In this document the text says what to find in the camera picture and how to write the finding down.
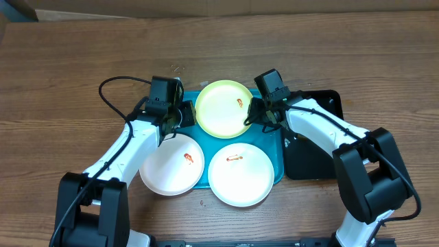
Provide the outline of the yellow plate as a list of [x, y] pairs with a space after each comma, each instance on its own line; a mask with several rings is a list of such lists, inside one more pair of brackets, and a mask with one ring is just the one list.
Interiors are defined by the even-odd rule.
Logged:
[[219, 80], [203, 88], [195, 102], [198, 125], [207, 134], [231, 139], [246, 132], [250, 90], [232, 80]]

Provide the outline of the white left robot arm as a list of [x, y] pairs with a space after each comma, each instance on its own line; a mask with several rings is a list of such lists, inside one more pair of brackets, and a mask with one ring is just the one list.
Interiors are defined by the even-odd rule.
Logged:
[[60, 180], [50, 246], [155, 246], [153, 237], [130, 228], [128, 187], [166, 135], [195, 124], [192, 101], [143, 98], [119, 138], [83, 173]]

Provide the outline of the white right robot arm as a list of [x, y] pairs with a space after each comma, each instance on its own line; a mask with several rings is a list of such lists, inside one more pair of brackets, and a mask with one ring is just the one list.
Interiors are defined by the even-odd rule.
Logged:
[[292, 132], [292, 163], [314, 162], [312, 178], [333, 176], [346, 208], [342, 225], [330, 237], [302, 238], [301, 246], [395, 246], [378, 239], [388, 222], [411, 220], [421, 202], [394, 137], [384, 128], [370, 131], [346, 122], [333, 90], [281, 89], [254, 97], [247, 124], [263, 131]]

